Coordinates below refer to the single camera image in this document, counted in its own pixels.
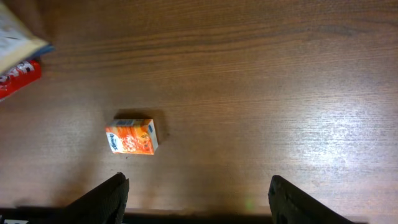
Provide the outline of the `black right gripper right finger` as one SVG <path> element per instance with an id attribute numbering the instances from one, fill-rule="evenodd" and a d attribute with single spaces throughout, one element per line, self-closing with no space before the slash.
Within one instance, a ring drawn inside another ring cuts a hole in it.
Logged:
<path id="1" fill-rule="evenodd" d="M 276 224 L 353 224 L 280 175 L 272 177 L 268 199 Z"/>

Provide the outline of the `red Hacks candy bag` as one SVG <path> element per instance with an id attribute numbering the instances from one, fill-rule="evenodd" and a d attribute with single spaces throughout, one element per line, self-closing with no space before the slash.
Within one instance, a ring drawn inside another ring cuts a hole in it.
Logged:
<path id="1" fill-rule="evenodd" d="M 42 76 L 40 63 L 26 60 L 1 75 L 1 101 Z"/>

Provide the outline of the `orange small carton box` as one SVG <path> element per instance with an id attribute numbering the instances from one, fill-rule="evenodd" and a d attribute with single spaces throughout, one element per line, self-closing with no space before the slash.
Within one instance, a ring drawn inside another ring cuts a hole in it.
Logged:
<path id="1" fill-rule="evenodd" d="M 159 146 L 153 119 L 115 119 L 105 133 L 114 154 L 154 155 Z"/>

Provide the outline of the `yellow snack bag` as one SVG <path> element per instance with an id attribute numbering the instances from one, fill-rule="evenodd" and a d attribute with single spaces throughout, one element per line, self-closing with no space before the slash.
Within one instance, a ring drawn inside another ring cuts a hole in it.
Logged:
<path id="1" fill-rule="evenodd" d="M 1 1 L 1 73 L 53 50 L 51 43 L 33 34 Z"/>

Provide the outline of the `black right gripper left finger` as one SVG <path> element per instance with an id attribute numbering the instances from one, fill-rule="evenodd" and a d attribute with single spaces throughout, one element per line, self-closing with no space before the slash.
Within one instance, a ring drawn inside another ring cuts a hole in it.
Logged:
<path id="1" fill-rule="evenodd" d="M 129 179 L 118 172 L 52 217 L 58 224 L 121 224 L 129 192 Z"/>

